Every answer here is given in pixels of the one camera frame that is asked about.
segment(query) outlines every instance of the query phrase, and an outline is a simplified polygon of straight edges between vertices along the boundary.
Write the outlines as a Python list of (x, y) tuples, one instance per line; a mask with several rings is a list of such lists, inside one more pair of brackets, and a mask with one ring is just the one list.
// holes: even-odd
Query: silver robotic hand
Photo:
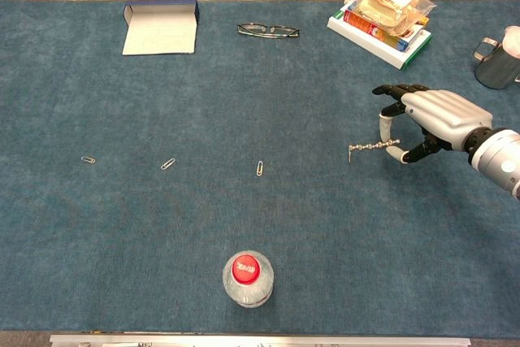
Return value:
[(471, 166), (520, 200), (520, 135), (492, 128), (493, 116), (465, 98), (423, 85), (381, 85), (375, 95), (397, 102), (381, 110), (381, 140), (391, 139), (392, 119), (409, 115), (422, 129), (424, 142), (411, 150), (389, 146), (387, 152), (401, 163), (415, 163), (439, 150), (469, 154)]

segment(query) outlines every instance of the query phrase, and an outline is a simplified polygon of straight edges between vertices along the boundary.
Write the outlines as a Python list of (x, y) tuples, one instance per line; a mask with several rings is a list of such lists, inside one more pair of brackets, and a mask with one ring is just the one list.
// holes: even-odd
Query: glasses frame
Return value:
[[(265, 33), (256, 33), (247, 28), (248, 25), (256, 25), (256, 26), (262, 26), (266, 29)], [(287, 34), (274, 34), (274, 33), (267, 33), (268, 31), (274, 31), (274, 29), (277, 28), (285, 28), (288, 30)], [(244, 34), (246, 36), (253, 36), (253, 37), (261, 37), (261, 38), (297, 38), (300, 36), (300, 29), (299, 28), (290, 28), (289, 26), (266, 26), (265, 24), (257, 24), (255, 22), (248, 22), (247, 24), (238, 24), (236, 26), (236, 30), (239, 34)]]

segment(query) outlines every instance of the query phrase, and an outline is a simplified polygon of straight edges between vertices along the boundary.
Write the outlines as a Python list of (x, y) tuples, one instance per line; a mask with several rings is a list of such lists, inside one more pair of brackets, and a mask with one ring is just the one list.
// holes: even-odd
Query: water bottle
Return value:
[(226, 293), (245, 308), (255, 308), (267, 301), (273, 292), (274, 280), (269, 260), (256, 251), (234, 254), (222, 272)]

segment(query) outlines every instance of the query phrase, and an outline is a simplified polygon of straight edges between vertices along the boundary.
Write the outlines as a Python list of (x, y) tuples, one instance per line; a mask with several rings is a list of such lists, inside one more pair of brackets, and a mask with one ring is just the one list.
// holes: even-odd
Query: red bottle cap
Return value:
[(252, 284), (260, 275), (260, 265), (252, 255), (244, 254), (235, 259), (232, 272), (239, 284)]

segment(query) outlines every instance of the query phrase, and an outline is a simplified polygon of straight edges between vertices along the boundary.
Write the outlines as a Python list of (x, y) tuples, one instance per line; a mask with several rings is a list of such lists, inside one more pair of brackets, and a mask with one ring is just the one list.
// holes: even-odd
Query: blue carpet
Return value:
[[(347, 164), (385, 83), (520, 129), (520, 89), (471, 57), (520, 1), (436, 3), (401, 72), (326, 28), (341, 2), (201, 2), (195, 54), (124, 58), (122, 2), (1, 1), (0, 328), (520, 338), (518, 202), (463, 153)], [(251, 21), (301, 37), (236, 33)], [(394, 134), (421, 141), (404, 116)], [(222, 286), (243, 249), (275, 269), (254, 310)]]

